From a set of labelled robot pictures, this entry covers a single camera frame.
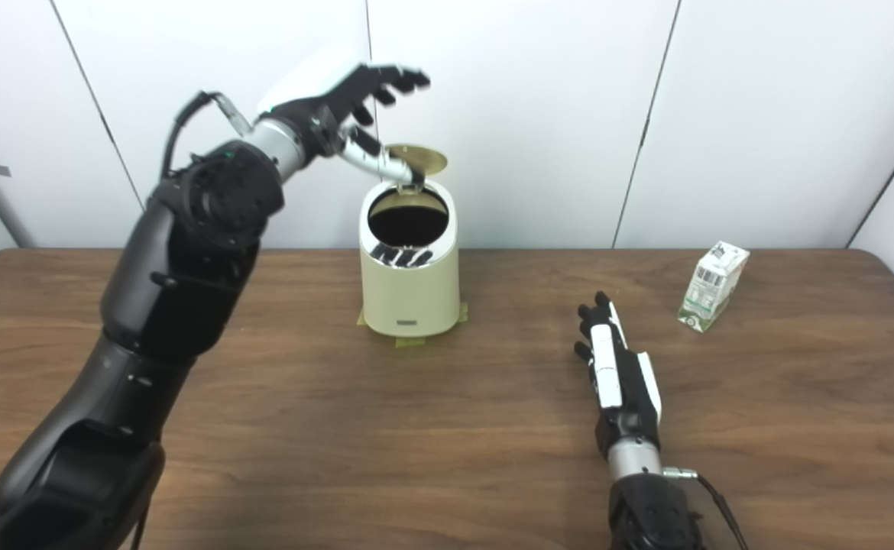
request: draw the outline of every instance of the black cable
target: black cable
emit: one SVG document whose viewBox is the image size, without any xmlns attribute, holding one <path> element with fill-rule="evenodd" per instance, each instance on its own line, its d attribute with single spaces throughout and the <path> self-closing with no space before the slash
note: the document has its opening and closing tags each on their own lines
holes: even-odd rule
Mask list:
<svg viewBox="0 0 894 550">
<path fill-rule="evenodd" d="M 719 512 L 721 512 L 723 518 L 726 519 L 726 523 L 729 523 L 729 529 L 733 530 L 733 535 L 736 536 L 736 541 L 740 543 L 740 549 L 750 550 L 750 546 L 747 544 L 747 540 L 743 537 L 743 532 L 740 530 L 740 525 L 738 525 L 736 518 L 733 516 L 733 510 L 729 508 L 729 503 L 726 502 L 726 497 L 723 497 L 712 484 L 708 483 L 708 480 L 705 480 L 705 477 L 701 476 L 701 474 L 696 477 L 696 480 L 698 480 L 698 482 L 705 487 L 705 490 L 712 495 L 712 500 L 715 501 L 715 505 L 719 507 Z"/>
<path fill-rule="evenodd" d="M 179 139 L 179 134 L 182 132 L 182 126 L 185 126 L 186 122 L 188 122 L 200 108 L 205 107 L 207 103 L 212 101 L 214 97 L 215 94 L 199 92 L 188 105 L 182 107 L 182 111 L 175 117 L 175 125 L 172 125 L 172 129 L 168 132 L 168 141 L 165 142 L 165 153 L 161 158 L 161 177 L 167 178 L 172 175 L 172 154 L 175 153 L 175 142 Z"/>
</svg>

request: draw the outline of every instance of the black robotic arm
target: black robotic arm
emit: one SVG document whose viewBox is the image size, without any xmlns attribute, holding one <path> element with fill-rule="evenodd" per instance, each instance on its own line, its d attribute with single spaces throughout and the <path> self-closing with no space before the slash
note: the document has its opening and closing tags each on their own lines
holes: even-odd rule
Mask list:
<svg viewBox="0 0 894 550">
<path fill-rule="evenodd" d="M 176 119 L 160 183 L 101 301 L 104 330 L 76 382 L 0 474 L 0 550 L 114 550 L 143 518 L 164 467 L 161 431 L 193 363 L 219 340 L 258 257 L 282 185 L 315 157 L 421 186 L 355 125 L 429 85 L 419 70 L 359 65 L 327 92 L 272 105 L 250 126 L 221 94 Z M 241 139 L 181 170 L 178 130 L 216 101 Z"/>
</svg>

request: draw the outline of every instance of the wooden table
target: wooden table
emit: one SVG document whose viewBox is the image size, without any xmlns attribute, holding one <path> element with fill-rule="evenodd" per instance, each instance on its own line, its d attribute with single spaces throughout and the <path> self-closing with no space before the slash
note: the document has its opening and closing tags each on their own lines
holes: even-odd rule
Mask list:
<svg viewBox="0 0 894 550">
<path fill-rule="evenodd" d="M 894 550 L 894 277 L 859 251 L 755 251 L 700 335 L 675 320 L 699 254 L 464 251 L 469 321 L 416 348 L 356 326 L 355 251 L 265 254 L 168 422 L 144 548 L 605 550 L 572 354 L 603 289 L 652 355 L 665 462 L 724 491 L 753 550 Z M 0 469 L 83 365 L 116 258 L 0 253 Z"/>
</svg>

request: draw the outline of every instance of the milk carton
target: milk carton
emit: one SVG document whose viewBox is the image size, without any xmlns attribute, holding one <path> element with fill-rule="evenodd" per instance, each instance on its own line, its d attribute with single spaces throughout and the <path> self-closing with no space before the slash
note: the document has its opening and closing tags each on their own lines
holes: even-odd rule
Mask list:
<svg viewBox="0 0 894 550">
<path fill-rule="evenodd" d="M 713 246 L 695 266 L 678 320 L 701 333 L 707 331 L 726 309 L 748 258 L 750 251 L 725 241 Z"/>
</svg>

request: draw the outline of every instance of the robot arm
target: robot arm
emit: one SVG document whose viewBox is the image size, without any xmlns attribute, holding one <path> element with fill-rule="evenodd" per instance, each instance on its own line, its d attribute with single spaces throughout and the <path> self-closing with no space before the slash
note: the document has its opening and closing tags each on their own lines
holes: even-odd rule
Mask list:
<svg viewBox="0 0 894 550">
<path fill-rule="evenodd" d="M 282 185 L 315 157 L 423 183 L 357 126 L 429 84 L 419 70 L 358 65 L 324 93 L 270 105 L 250 125 L 222 94 L 200 93 L 176 118 L 160 183 L 101 301 L 104 330 L 76 382 L 0 476 L 0 549 L 115 549 L 164 467 L 161 429 L 193 363 L 219 340 L 258 257 Z M 210 101 L 241 135 L 180 170 L 178 130 Z"/>
<path fill-rule="evenodd" d="M 596 306 L 579 306 L 576 342 L 596 390 L 597 447 L 611 468 L 611 550 L 703 550 L 685 492 L 661 467 L 657 434 L 661 399 L 646 353 L 627 347 L 614 304 L 597 293 Z"/>
</svg>

